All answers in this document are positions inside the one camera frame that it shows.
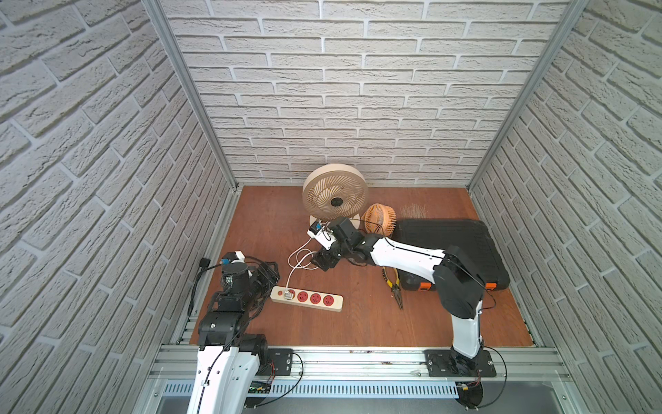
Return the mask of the beige red power strip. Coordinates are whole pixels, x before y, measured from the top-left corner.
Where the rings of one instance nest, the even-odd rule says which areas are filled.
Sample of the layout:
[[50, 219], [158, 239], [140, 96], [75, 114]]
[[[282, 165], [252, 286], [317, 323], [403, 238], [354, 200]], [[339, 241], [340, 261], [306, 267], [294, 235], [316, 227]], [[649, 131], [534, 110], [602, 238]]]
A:
[[295, 305], [331, 312], [340, 312], [344, 305], [344, 298], [341, 295], [319, 293], [284, 286], [275, 286], [272, 288], [270, 298], [273, 302], [282, 305]]

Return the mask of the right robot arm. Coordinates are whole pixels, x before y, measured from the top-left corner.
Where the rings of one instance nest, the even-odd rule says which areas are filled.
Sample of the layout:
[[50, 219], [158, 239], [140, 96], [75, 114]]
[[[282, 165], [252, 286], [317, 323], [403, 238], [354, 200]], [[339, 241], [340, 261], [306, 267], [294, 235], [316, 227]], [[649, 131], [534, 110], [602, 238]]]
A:
[[430, 282], [442, 307], [451, 315], [452, 356], [461, 362], [476, 362], [483, 349], [479, 318], [487, 286], [471, 258], [460, 249], [420, 248], [383, 235], [363, 233], [346, 217], [329, 224], [317, 220], [307, 234], [321, 245], [312, 262], [323, 271], [345, 259], [357, 265], [391, 267]]

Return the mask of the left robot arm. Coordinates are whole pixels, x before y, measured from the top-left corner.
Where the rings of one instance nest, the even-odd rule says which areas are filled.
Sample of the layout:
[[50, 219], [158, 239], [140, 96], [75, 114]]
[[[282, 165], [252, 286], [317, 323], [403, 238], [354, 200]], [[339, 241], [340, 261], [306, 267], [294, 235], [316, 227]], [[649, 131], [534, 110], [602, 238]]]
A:
[[267, 365], [267, 340], [247, 334], [280, 280], [278, 264], [255, 257], [221, 263], [221, 290], [198, 326], [189, 413], [241, 413], [253, 379]]

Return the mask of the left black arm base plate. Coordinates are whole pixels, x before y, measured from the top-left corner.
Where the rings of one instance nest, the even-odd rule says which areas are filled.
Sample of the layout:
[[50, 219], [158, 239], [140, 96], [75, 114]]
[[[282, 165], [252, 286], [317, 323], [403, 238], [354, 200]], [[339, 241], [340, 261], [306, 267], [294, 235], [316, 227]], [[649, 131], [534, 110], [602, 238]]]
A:
[[291, 348], [269, 348], [267, 359], [258, 371], [258, 376], [284, 377], [291, 375], [293, 363], [293, 350]]

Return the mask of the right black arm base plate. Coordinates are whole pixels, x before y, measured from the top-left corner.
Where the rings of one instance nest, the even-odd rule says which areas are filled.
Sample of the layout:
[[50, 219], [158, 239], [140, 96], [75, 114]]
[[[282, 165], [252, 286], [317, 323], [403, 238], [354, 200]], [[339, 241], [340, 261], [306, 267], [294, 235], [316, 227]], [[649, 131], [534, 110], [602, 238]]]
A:
[[497, 371], [490, 353], [482, 349], [472, 359], [452, 348], [426, 349], [423, 352], [430, 377], [435, 378], [495, 378]]

